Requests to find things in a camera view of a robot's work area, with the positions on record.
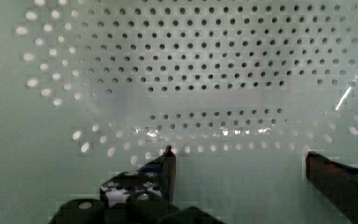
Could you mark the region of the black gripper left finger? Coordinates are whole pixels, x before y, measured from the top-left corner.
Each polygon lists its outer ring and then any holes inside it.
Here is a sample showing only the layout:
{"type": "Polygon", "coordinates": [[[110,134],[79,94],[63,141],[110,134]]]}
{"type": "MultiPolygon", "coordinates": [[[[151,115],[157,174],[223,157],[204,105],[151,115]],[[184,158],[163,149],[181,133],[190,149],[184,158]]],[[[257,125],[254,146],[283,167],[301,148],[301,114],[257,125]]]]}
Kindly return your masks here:
{"type": "Polygon", "coordinates": [[[168,202],[173,201],[176,156],[172,146],[163,154],[133,172],[122,172],[100,186],[100,200],[109,208],[124,203],[131,194],[150,191],[168,202]]]}

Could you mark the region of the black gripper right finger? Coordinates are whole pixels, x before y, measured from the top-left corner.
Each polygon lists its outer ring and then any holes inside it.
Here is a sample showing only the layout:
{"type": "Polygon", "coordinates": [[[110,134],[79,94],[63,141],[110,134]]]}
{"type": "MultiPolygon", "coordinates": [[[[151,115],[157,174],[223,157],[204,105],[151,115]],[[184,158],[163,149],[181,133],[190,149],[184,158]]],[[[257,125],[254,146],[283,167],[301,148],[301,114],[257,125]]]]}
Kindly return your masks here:
{"type": "Polygon", "coordinates": [[[310,151],[305,159],[306,178],[352,224],[358,224],[358,168],[310,151]]]}

